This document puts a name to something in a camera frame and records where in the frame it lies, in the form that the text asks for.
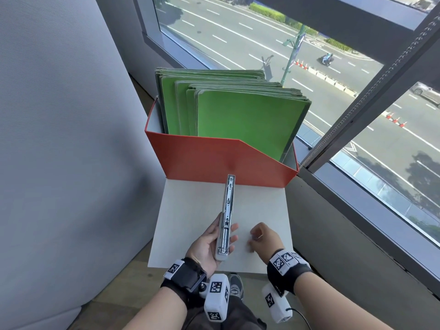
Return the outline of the person's left hand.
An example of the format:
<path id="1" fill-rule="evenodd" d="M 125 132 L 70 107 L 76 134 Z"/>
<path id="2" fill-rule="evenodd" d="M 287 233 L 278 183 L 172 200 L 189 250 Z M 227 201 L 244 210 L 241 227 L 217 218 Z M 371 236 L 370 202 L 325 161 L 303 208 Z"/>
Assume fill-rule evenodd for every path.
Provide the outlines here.
<path id="1" fill-rule="evenodd" d="M 221 262 L 215 259 L 217 239 L 204 239 L 203 234 L 191 244 L 185 257 L 198 263 L 210 278 Z"/>

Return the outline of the person's right hand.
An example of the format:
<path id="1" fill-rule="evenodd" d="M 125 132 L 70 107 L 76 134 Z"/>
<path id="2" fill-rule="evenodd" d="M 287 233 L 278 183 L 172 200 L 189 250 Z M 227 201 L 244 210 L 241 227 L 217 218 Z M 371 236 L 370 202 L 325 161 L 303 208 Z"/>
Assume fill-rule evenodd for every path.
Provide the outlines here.
<path id="1" fill-rule="evenodd" d="M 278 233 L 265 223 L 263 236 L 258 240 L 252 240 L 250 237 L 248 245 L 250 252 L 256 253 L 265 265 L 269 263 L 276 252 L 285 248 Z"/>

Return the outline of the silver white stapler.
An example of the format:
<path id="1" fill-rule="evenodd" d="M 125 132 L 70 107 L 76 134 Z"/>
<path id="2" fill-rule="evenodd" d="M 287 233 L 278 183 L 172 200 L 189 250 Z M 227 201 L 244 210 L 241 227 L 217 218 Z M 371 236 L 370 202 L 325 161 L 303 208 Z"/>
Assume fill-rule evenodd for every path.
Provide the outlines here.
<path id="1" fill-rule="evenodd" d="M 223 209 L 219 219 L 219 236 L 217 237 L 215 259 L 226 261 L 229 255 L 231 217 L 234 203 L 235 175 L 228 175 L 225 183 Z"/>

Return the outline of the person's right forearm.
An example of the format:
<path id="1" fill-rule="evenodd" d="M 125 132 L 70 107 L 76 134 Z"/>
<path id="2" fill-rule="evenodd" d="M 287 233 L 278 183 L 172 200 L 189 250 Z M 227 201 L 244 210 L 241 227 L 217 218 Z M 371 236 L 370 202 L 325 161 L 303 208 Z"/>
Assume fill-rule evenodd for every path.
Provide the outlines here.
<path id="1" fill-rule="evenodd" d="M 393 330 L 312 272 L 299 276 L 294 294 L 312 330 Z"/>

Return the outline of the person's left forearm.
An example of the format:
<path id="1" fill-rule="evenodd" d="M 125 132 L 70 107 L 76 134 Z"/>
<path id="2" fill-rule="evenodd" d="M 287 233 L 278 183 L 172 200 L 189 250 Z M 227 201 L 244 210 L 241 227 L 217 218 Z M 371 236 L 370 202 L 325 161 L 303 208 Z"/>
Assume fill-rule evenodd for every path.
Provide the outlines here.
<path id="1" fill-rule="evenodd" d="M 173 290 L 162 287 L 122 330 L 181 330 L 187 307 Z"/>

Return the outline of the grey sneaker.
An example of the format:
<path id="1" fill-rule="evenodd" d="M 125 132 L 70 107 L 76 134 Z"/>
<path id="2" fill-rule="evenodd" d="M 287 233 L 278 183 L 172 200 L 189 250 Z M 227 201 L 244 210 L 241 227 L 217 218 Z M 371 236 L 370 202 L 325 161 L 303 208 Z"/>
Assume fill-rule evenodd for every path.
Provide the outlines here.
<path id="1" fill-rule="evenodd" d="M 241 301 L 244 300 L 244 286 L 241 277 L 238 273 L 230 272 L 228 274 L 228 281 L 230 284 L 230 297 L 236 297 Z"/>

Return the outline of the red file box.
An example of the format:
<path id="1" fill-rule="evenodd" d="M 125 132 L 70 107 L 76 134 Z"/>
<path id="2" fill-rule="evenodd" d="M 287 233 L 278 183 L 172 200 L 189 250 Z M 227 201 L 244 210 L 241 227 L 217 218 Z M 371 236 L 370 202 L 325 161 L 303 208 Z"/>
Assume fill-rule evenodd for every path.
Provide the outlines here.
<path id="1" fill-rule="evenodd" d="M 145 133 L 168 179 L 224 183 L 235 175 L 239 185 L 285 188 L 299 173 L 294 144 L 288 166 L 238 139 L 206 138 L 164 133 L 158 97 L 148 113 Z"/>

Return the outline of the dark grey trousers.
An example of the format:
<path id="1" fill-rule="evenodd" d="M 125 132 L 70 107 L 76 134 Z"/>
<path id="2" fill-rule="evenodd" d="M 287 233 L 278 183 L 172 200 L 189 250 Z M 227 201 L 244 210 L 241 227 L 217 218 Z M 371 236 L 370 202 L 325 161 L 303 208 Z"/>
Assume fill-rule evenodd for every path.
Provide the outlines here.
<path id="1" fill-rule="evenodd" d="M 190 306 L 181 330 L 267 330 L 267 324 L 236 296 L 230 297 L 227 318 L 221 323 L 209 321 L 203 299 L 198 298 Z"/>

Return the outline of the stack of green folders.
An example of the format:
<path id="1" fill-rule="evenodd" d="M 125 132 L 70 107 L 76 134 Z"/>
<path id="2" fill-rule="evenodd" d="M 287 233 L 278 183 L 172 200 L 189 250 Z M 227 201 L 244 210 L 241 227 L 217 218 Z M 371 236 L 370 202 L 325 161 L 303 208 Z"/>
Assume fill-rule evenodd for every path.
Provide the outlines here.
<path id="1" fill-rule="evenodd" d="M 238 139 L 282 162 L 311 101 L 263 70 L 155 70 L 165 132 Z"/>

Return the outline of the row of white road barriers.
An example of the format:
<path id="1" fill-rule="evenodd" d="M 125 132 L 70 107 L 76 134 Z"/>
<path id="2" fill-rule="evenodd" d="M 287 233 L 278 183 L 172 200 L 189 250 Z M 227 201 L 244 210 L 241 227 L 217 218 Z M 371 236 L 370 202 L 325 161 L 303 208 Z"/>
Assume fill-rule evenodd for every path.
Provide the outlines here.
<path id="1" fill-rule="evenodd" d="M 318 71 L 312 67 L 307 67 L 306 70 L 308 73 L 312 74 L 313 76 L 323 80 L 327 84 L 335 87 L 336 89 L 344 92 L 345 94 L 349 95 L 350 97 L 356 98 L 358 96 L 358 92 L 352 90 L 348 86 L 344 85 L 343 83 L 337 81 L 336 79 L 328 76 L 327 74 L 322 73 L 321 71 Z"/>

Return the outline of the grey fabric partition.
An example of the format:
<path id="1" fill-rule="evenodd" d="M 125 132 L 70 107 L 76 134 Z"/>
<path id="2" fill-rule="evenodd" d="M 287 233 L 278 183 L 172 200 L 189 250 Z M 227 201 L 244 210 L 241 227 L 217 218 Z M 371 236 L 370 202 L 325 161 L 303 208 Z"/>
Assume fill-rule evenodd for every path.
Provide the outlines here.
<path id="1" fill-rule="evenodd" d="M 0 330 L 77 312 L 142 249 L 145 122 L 96 0 L 0 0 Z"/>

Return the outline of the green street lamp pole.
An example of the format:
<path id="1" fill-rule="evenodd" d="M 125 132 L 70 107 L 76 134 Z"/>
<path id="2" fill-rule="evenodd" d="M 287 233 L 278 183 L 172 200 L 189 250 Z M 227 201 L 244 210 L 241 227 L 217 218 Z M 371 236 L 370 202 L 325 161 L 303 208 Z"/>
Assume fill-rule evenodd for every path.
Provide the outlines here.
<path id="1" fill-rule="evenodd" d="M 288 45 L 291 45 L 293 47 L 293 50 L 292 50 L 291 55 L 289 57 L 289 61 L 286 65 L 286 67 L 284 68 L 284 73 L 283 73 L 282 79 L 280 81 L 282 86 L 284 86 L 287 74 L 290 72 L 290 68 L 293 65 L 293 62 L 296 60 L 296 56 L 300 50 L 300 46 L 305 39 L 306 29 L 307 29 L 307 27 L 304 24 L 302 24 L 300 27 L 300 30 L 297 34 L 296 39 L 294 40 L 293 38 L 289 38 L 283 43 L 283 46 L 285 46 L 285 47 Z"/>

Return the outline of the silver car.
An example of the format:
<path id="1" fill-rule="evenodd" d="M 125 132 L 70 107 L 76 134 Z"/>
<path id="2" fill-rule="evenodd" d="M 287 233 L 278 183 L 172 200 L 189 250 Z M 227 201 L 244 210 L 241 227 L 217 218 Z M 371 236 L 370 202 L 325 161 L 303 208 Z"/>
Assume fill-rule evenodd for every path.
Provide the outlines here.
<path id="1" fill-rule="evenodd" d="M 425 85 L 421 82 L 416 82 L 411 88 L 411 92 L 413 92 L 417 96 L 421 96 L 431 103 L 433 103 L 436 107 L 440 108 L 440 91 Z"/>

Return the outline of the green roadside hedge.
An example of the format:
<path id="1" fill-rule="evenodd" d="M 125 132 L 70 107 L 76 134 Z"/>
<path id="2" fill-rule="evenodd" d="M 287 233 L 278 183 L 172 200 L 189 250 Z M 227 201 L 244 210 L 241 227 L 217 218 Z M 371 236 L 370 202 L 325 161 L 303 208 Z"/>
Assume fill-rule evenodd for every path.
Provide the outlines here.
<path id="1" fill-rule="evenodd" d="M 280 23 L 283 23 L 291 28 L 297 29 L 299 30 L 302 27 L 302 23 L 298 22 L 286 15 L 284 15 L 283 13 L 274 10 L 272 8 L 269 8 L 259 2 L 256 1 L 252 1 L 249 5 L 249 10 L 256 12 L 257 14 L 260 14 L 262 16 L 266 16 L 274 21 L 278 21 Z M 340 49 L 344 52 L 349 52 L 352 53 L 354 55 L 358 55 L 359 52 L 352 49 L 351 47 L 333 39 L 330 37 L 327 37 L 325 35 L 323 35 L 322 33 L 316 31 L 315 29 L 305 26 L 305 33 L 308 35 L 311 35 L 312 37 L 317 37 L 318 39 L 322 40 L 323 42 L 329 44 L 330 46 L 333 46 L 337 49 Z"/>

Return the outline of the dark grey window frame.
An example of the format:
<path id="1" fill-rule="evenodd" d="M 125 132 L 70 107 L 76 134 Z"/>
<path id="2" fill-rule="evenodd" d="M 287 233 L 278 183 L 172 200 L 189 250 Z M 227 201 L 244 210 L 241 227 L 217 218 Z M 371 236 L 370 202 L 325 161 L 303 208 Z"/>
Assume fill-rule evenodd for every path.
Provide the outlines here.
<path id="1" fill-rule="evenodd" d="M 440 3 L 394 0 L 133 0 L 145 43 L 172 66 L 261 69 L 281 82 L 299 30 L 249 10 L 252 1 L 359 52 L 306 34 L 284 85 L 312 101 L 295 147 L 299 175 L 440 299 Z M 334 54 L 329 67 L 317 58 Z M 386 119 L 394 113 L 392 119 Z M 393 123 L 407 122 L 405 127 Z"/>

